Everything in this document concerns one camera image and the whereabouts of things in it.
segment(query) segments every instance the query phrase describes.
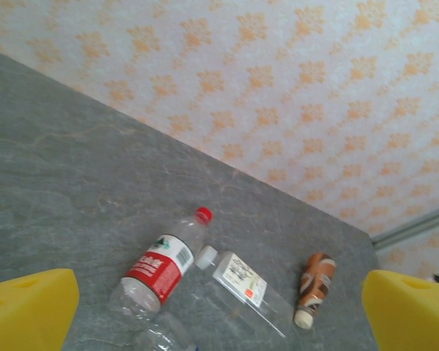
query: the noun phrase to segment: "plastic water bottle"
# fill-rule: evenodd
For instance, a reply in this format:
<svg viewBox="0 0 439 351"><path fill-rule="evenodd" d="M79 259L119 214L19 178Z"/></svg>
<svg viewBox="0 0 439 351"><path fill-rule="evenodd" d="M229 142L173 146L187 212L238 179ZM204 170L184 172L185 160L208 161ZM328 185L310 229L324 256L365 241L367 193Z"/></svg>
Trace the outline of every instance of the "plastic water bottle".
<svg viewBox="0 0 439 351"><path fill-rule="evenodd" d="M109 308L127 327L137 330L160 310L193 264L213 218L205 207L177 221L121 278Z"/></svg>
<svg viewBox="0 0 439 351"><path fill-rule="evenodd" d="M255 331L263 331L265 320L281 337L289 332L293 307L236 254L218 254L211 246L205 246L195 265L214 278L206 283L207 289L232 315Z"/></svg>
<svg viewBox="0 0 439 351"><path fill-rule="evenodd" d="M198 351L198 348L172 314L161 312L135 337L133 351Z"/></svg>

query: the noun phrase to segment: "metal strip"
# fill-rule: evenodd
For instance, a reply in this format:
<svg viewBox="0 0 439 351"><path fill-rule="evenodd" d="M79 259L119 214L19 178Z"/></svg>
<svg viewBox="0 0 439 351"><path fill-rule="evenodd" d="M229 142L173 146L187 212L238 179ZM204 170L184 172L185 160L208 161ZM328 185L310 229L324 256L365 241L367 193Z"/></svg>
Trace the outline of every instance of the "metal strip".
<svg viewBox="0 0 439 351"><path fill-rule="evenodd" d="M439 226L439 210L376 236L372 239L372 244L377 251L437 226Z"/></svg>

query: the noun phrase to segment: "white cap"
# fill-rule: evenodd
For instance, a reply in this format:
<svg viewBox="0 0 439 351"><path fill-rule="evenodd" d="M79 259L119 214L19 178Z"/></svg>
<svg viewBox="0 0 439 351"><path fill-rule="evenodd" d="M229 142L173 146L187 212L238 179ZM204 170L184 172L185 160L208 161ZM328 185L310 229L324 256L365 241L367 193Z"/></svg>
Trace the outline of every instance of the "white cap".
<svg viewBox="0 0 439 351"><path fill-rule="evenodd" d="M217 250L213 249L209 245L206 245L195 259L195 265L201 270L207 269L211 265L217 254Z"/></svg>
<svg viewBox="0 0 439 351"><path fill-rule="evenodd" d="M310 329L314 322L314 317L306 311L299 309L294 315L294 322L300 328Z"/></svg>

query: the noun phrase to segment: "yellow plastic piece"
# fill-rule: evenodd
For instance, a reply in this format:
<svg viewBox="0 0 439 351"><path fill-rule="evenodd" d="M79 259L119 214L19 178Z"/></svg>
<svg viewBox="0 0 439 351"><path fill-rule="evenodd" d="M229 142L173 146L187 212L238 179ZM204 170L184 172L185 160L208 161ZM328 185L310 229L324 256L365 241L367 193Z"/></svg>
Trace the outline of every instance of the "yellow plastic piece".
<svg viewBox="0 0 439 351"><path fill-rule="evenodd" d="M380 351L439 350L439 284L371 271L363 304Z"/></svg>
<svg viewBox="0 0 439 351"><path fill-rule="evenodd" d="M0 283L0 351L61 350L78 299L71 269Z"/></svg>

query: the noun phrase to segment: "red bottle label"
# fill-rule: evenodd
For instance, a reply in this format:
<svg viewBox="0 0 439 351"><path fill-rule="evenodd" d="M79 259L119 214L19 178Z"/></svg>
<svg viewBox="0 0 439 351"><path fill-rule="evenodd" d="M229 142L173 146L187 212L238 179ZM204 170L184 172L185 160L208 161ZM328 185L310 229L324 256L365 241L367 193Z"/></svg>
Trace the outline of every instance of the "red bottle label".
<svg viewBox="0 0 439 351"><path fill-rule="evenodd" d="M163 304L192 263L192 253L181 240L162 235L125 276L150 287Z"/></svg>

